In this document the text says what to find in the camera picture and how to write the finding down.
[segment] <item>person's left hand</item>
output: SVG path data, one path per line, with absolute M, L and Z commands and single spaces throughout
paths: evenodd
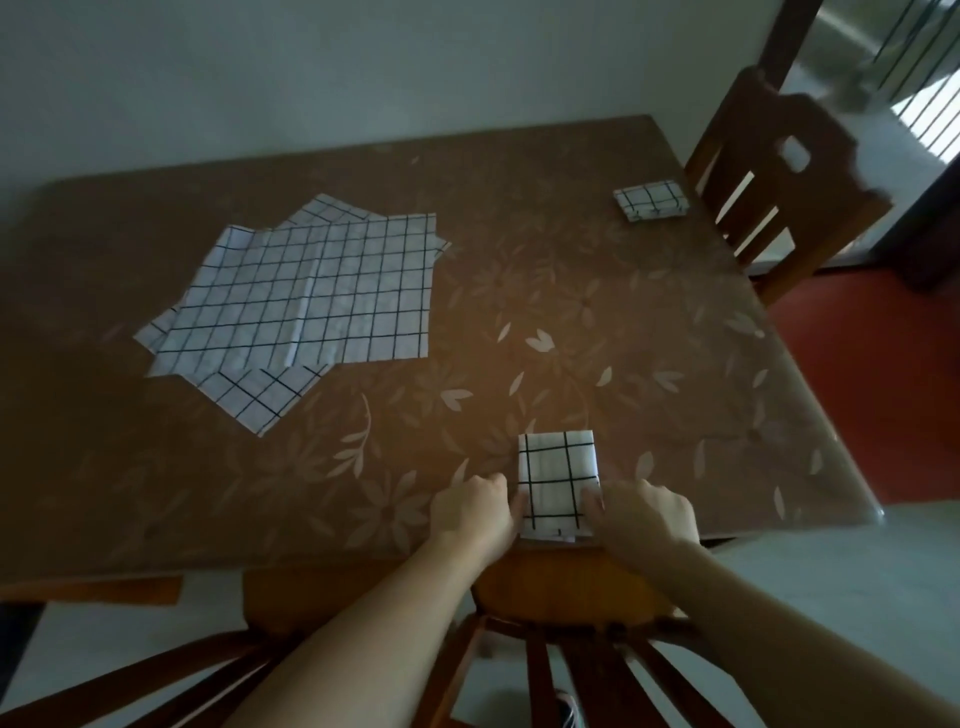
M 430 504 L 430 535 L 451 534 L 458 546 L 485 569 L 514 542 L 523 520 L 527 495 L 507 499 L 507 478 L 475 475 L 466 483 L 437 493 Z

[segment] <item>forearm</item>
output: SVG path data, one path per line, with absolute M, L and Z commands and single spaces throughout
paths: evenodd
M 946 701 L 764 594 L 694 544 L 654 581 L 773 727 L 956 726 Z
M 405 726 L 480 565 L 442 534 L 316 632 L 245 702 L 230 728 Z

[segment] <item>white wall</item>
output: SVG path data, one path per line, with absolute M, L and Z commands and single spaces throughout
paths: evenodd
M 0 209 L 62 177 L 653 113 L 685 158 L 780 0 L 4 0 Z

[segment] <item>person's right hand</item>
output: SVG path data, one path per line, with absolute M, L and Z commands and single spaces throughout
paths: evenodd
M 675 554 L 686 544 L 699 544 L 693 506 L 685 497 L 662 486 L 604 483 L 584 489 L 584 513 L 600 543 L 630 570 L 654 576 L 670 569 Z

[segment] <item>table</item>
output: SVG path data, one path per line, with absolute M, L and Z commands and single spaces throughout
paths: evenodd
M 682 168 L 639 116 L 45 188 L 0 273 L 0 583 L 407 552 L 431 495 L 514 475 L 528 429 L 593 429 L 602 479 L 685 494 L 705 537 L 876 522 L 699 202 L 631 225 L 613 201 L 664 179 Z M 430 355 L 338 366 L 262 439 L 144 378 L 133 333 L 220 230 L 319 192 L 438 213 Z

